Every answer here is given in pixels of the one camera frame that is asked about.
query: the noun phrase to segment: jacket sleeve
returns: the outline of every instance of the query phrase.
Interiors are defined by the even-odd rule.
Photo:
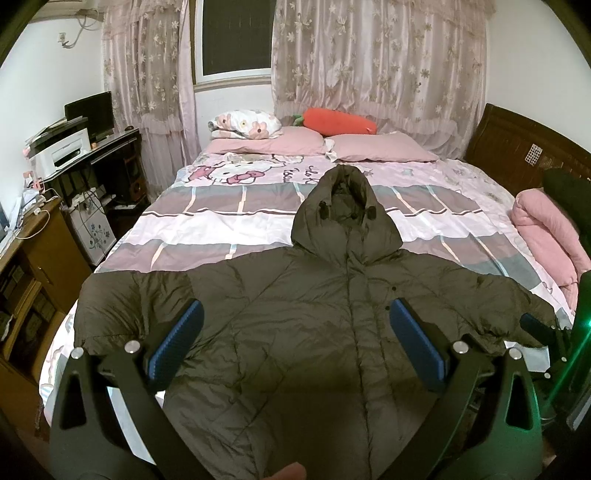
[[[476,333],[477,340],[491,353],[504,349],[503,340],[541,346],[520,327],[524,313],[546,325],[556,324],[552,306],[512,278],[479,274],[434,255],[410,255],[425,295],[437,296],[442,308],[454,310],[459,323],[464,323],[464,328],[460,326],[458,331]]]
[[[143,339],[156,323],[171,320],[190,298],[184,272],[117,271],[86,279],[74,317],[74,345],[103,355],[129,340]]]

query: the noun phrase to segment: printer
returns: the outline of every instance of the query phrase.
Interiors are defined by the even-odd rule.
[[[29,139],[27,156],[38,177],[45,180],[90,152],[87,125],[84,116],[64,118]]]

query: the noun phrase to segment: puffer jacket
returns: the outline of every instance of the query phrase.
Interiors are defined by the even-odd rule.
[[[258,479],[291,462],[310,479],[377,478],[434,402],[390,325],[404,297],[449,341],[472,334],[539,346],[519,327],[552,308],[514,280],[401,249],[363,174],[328,171],[299,208],[293,247],[186,272],[91,275],[76,346],[106,353],[168,320],[189,297],[204,328],[167,390],[164,410],[217,479]]]

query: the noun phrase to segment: window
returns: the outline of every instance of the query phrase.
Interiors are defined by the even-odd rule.
[[[274,15],[275,0],[198,2],[197,83],[271,74]]]

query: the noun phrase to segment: computer monitor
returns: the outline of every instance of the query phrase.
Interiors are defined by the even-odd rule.
[[[115,127],[111,92],[99,93],[68,103],[64,107],[64,112],[68,120],[79,116],[88,118],[88,138],[91,142],[102,140]]]

